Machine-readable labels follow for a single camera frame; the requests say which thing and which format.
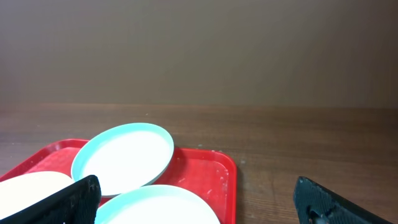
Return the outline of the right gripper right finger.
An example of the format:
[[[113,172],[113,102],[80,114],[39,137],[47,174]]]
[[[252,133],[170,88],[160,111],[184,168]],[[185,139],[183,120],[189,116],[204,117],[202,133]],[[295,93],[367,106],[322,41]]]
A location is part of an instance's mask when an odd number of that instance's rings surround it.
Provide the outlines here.
[[[392,224],[304,176],[293,200],[300,224]]]

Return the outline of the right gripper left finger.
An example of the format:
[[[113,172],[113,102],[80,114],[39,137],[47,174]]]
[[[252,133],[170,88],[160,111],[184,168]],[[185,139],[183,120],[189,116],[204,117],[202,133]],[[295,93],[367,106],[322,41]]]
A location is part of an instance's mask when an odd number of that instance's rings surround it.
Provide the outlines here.
[[[89,175],[1,220],[1,224],[94,224],[101,201],[100,183]]]

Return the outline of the white plate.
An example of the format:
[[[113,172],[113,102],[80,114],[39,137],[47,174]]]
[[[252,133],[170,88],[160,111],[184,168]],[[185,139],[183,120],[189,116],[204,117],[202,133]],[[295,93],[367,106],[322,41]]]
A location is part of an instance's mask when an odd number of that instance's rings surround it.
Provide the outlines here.
[[[40,171],[1,181],[1,219],[49,197],[74,181],[61,172]]]

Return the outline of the light blue top plate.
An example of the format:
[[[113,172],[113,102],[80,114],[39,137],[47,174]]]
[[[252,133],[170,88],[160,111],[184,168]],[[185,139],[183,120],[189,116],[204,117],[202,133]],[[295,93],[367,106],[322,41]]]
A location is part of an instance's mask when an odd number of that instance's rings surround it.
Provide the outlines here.
[[[168,168],[174,140],[164,128],[129,123],[106,130],[76,154],[70,169],[77,182],[97,176],[103,197],[114,197],[154,183]]]

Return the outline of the light blue plate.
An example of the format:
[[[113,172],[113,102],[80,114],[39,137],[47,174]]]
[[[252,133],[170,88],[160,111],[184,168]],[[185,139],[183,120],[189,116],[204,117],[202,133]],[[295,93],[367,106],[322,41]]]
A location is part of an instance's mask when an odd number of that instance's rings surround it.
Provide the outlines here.
[[[70,169],[77,182],[97,176],[103,197],[114,197],[154,183],[168,168],[174,140],[164,128],[129,123],[106,130],[76,154]]]
[[[193,192],[150,185],[118,195],[96,212],[95,224],[220,224],[212,208]]]

